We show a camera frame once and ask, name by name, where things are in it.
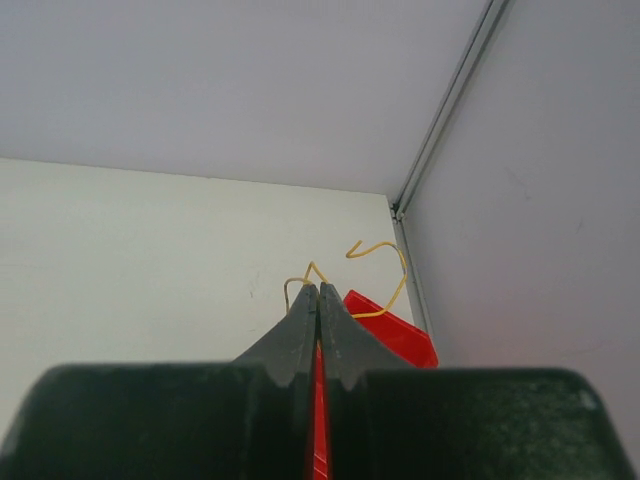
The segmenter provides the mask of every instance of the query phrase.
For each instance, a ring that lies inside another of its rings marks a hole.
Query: red plastic piece
[[[382,310],[380,305],[354,290],[350,290],[347,293],[344,298],[344,304],[351,315]],[[393,313],[387,312],[377,317],[356,318],[356,320],[374,334],[389,350],[412,365],[420,368],[438,366],[438,356],[429,335],[413,325],[409,325]],[[319,345],[316,347],[315,377],[313,478],[315,480],[328,480],[331,478],[329,473],[329,464],[331,462],[327,457],[329,451],[327,445],[329,441],[329,426],[326,422],[328,416],[325,408],[324,366],[322,363],[322,349]]]
[[[354,290],[347,293],[344,304],[351,315],[382,310],[380,305]],[[429,335],[393,313],[387,312],[378,317],[356,318],[356,321],[373,333],[389,350],[410,364],[420,368],[438,366],[438,356]]]

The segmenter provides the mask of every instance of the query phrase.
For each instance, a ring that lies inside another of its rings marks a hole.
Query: gray wall
[[[394,197],[485,1],[2,1],[0,157]]]
[[[408,212],[445,365],[558,365],[640,466],[640,2],[516,1]]]

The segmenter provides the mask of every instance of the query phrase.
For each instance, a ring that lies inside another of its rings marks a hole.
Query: yellow wire
[[[307,267],[307,271],[304,274],[304,278],[303,277],[291,277],[291,278],[288,278],[284,282],[284,303],[285,303],[285,306],[287,308],[287,313],[289,313],[289,309],[290,309],[290,307],[289,307],[289,291],[288,291],[289,284],[291,282],[302,282],[303,285],[312,284],[313,282],[311,280],[309,280],[309,275],[311,274],[311,270],[316,272],[316,275],[318,275],[318,277],[320,277],[320,280],[322,280],[324,283],[329,283],[329,280],[327,279],[327,277],[325,277],[323,275],[323,273],[320,271],[320,269],[315,264],[315,262],[309,262],[309,266]]]
[[[386,245],[386,246],[392,247],[393,249],[395,249],[396,252],[398,252],[398,256],[400,257],[400,263],[402,263],[402,273],[403,273],[402,280],[400,280],[400,284],[398,285],[398,288],[396,288],[396,291],[393,294],[393,297],[391,297],[391,300],[389,300],[389,303],[387,303],[387,306],[384,307],[382,310],[380,310],[378,312],[357,313],[357,314],[353,315],[353,318],[378,317],[380,315],[384,315],[385,313],[387,313],[389,311],[389,309],[396,302],[396,299],[398,298],[398,295],[400,295],[400,292],[402,291],[402,287],[404,287],[404,285],[407,283],[407,262],[405,261],[404,255],[402,254],[402,252],[400,251],[398,246],[396,244],[394,244],[394,243],[391,243],[391,242],[380,242],[380,243],[375,244],[373,247],[367,248],[366,250],[364,250],[364,251],[362,251],[360,253],[354,253],[356,251],[356,249],[360,245],[362,245],[362,240],[358,240],[358,242],[353,246],[353,248],[347,252],[346,257],[347,258],[364,257],[365,255],[369,255],[374,250],[377,250],[378,248],[383,247],[383,246]]]
[[[307,267],[307,271],[304,274],[304,280],[305,281],[309,280],[309,274],[311,273],[311,270],[316,272],[316,275],[318,275],[320,277],[320,280],[322,280],[324,283],[329,283],[329,280],[327,280],[327,277],[325,277],[322,274],[322,272],[320,271],[320,269],[318,268],[318,266],[316,265],[315,262],[309,262],[309,266]]]
[[[302,277],[287,278],[287,280],[284,282],[284,303],[287,306],[287,313],[289,313],[289,308],[290,308],[289,307],[289,291],[287,289],[291,282],[302,282],[303,285],[308,285],[311,283],[309,280]]]

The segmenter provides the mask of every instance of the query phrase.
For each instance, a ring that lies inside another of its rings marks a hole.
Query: white wall
[[[640,466],[640,2],[515,1],[408,212],[448,365],[558,365]]]
[[[54,364],[242,353],[311,259],[385,303],[400,262],[359,239],[393,241],[384,196],[0,160],[0,437]]]

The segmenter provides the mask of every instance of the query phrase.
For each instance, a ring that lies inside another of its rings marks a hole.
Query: red object
[[[344,297],[344,304],[351,315],[382,310],[380,305],[354,290],[350,290]],[[378,317],[356,318],[356,321],[373,333],[389,350],[411,365],[420,368],[438,366],[438,356],[429,335],[393,313],[387,312]]]
[[[344,298],[344,304],[351,315],[358,313],[373,313],[382,310],[380,305],[369,300],[364,295],[350,290]],[[404,358],[407,362],[420,368],[432,368],[438,366],[438,356],[433,348],[429,335],[419,328],[409,325],[404,320],[391,312],[384,315],[369,318],[356,318],[364,328],[376,336],[389,350]],[[316,388],[314,400],[314,479],[330,479],[329,464],[327,458],[329,449],[327,442],[329,436],[327,413],[325,409],[324,395],[324,366],[322,362],[322,349],[316,347]]]

